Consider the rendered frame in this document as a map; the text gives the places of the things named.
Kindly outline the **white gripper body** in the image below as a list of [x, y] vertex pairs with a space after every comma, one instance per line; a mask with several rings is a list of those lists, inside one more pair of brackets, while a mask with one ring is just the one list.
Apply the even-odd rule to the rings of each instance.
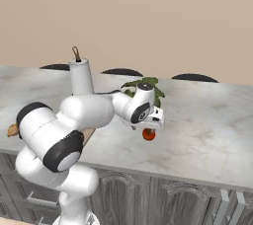
[[142, 121], [137, 124], [131, 124], [130, 126], [136, 126], [136, 129], [150, 128], [150, 129], [162, 129], [165, 126], [164, 121]]

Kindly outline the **red tomato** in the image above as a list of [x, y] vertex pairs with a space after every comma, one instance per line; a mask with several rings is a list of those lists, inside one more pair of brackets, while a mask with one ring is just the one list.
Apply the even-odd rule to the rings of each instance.
[[142, 130], [142, 137], [146, 141], [152, 141], [156, 136], [155, 130], [150, 128], [144, 128]]

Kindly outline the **wooden cutting board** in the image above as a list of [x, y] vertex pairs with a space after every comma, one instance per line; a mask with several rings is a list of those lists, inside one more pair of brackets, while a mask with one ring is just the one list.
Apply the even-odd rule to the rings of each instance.
[[89, 139], [91, 138], [91, 136], [94, 134], [95, 131], [96, 131], [95, 128], [86, 128], [82, 131], [84, 135], [83, 145], [86, 145], [88, 143]]

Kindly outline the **brown onion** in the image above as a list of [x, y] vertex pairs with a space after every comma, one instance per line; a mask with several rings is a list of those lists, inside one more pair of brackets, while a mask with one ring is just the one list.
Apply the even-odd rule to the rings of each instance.
[[19, 134], [19, 129], [18, 129], [18, 125], [17, 124], [11, 124], [8, 127], [8, 132], [7, 132], [7, 136], [11, 137], [11, 136], [16, 136]]

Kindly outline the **green leafy potted plant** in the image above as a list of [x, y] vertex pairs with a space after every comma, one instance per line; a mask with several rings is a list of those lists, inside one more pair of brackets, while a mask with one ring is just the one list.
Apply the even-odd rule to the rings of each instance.
[[154, 87], [155, 91], [154, 105], [160, 108], [161, 107], [160, 99], [164, 98], [165, 94], [159, 88], [156, 87], [156, 85], [158, 84], [158, 79], [156, 77], [143, 77], [142, 79], [126, 82], [123, 84], [123, 88], [125, 88], [124, 93], [129, 95], [130, 97], [133, 97], [136, 92], [136, 86], [139, 83], [147, 83]]

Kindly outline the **black round stool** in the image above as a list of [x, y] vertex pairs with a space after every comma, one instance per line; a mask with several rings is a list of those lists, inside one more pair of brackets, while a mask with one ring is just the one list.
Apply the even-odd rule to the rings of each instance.
[[202, 74], [195, 74], [195, 73], [179, 74], [179, 75], [176, 75], [176, 76], [172, 77], [172, 79], [174, 79], [174, 80], [186, 80], [186, 81], [218, 83], [218, 81], [216, 81], [212, 77], [209, 77], [207, 75], [202, 75]]
[[128, 69], [128, 68], [113, 68], [104, 70], [101, 74], [112, 74], [112, 75], [125, 75], [125, 76], [137, 76], [143, 77], [141, 73], [136, 70]]
[[57, 63], [57, 64], [49, 64], [49, 65], [42, 66], [40, 67], [40, 69], [69, 71], [70, 67], [68, 64]]

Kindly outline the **grey wooden drawer front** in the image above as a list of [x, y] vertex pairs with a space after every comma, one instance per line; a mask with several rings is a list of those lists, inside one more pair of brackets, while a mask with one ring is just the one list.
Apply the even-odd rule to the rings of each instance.
[[58, 201], [58, 192], [56, 190], [35, 185], [21, 177], [17, 173], [15, 162], [15, 155], [0, 153], [0, 174], [14, 199], [27, 200], [31, 191], [33, 191], [33, 197], [35, 198]]
[[54, 222], [60, 215], [60, 210], [57, 207], [34, 204], [27, 201], [0, 200], [0, 217], [31, 223], [31, 217], [42, 215], [51, 216]]

